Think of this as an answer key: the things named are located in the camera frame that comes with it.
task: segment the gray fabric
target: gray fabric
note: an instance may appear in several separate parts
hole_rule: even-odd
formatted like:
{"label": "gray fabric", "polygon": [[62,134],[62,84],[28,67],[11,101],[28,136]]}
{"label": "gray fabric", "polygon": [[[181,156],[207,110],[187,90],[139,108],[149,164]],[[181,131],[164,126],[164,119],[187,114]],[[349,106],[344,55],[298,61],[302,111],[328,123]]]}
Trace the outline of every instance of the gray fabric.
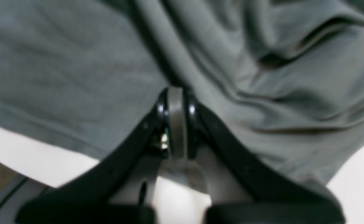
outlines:
{"label": "gray fabric", "polygon": [[[326,183],[364,145],[364,0],[137,0],[166,62],[264,162]],[[103,158],[167,85],[100,1],[0,0],[0,126]]]}

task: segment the white surface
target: white surface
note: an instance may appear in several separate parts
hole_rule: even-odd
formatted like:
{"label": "white surface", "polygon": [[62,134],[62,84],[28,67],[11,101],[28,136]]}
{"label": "white surface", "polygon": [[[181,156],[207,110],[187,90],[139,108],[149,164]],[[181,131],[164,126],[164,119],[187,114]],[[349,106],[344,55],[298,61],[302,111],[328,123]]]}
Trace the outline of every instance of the white surface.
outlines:
{"label": "white surface", "polygon": [[[98,161],[0,128],[0,163],[58,187]],[[162,223],[199,223],[209,197],[169,180],[158,181],[154,203]],[[364,224],[364,148],[343,166],[328,187],[341,201],[347,224]]]}

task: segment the gray cloth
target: gray cloth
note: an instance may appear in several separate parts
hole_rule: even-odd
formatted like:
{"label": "gray cloth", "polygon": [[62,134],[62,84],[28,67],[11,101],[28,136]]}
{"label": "gray cloth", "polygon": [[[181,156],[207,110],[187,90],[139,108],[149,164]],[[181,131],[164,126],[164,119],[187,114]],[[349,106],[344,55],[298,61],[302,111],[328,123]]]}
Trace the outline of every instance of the gray cloth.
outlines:
{"label": "gray cloth", "polygon": [[364,145],[364,0],[135,4],[0,0],[0,126],[103,158],[175,76],[294,180]]}

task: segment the wrinkled fabric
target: wrinkled fabric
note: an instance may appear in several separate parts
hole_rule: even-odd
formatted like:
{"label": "wrinkled fabric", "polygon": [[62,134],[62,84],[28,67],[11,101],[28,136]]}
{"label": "wrinkled fabric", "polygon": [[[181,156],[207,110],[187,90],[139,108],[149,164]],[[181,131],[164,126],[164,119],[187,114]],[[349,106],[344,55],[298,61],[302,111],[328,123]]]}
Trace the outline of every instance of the wrinkled fabric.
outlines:
{"label": "wrinkled fabric", "polygon": [[125,5],[0,0],[0,126],[101,159],[176,78],[293,180],[364,145],[364,0]]}

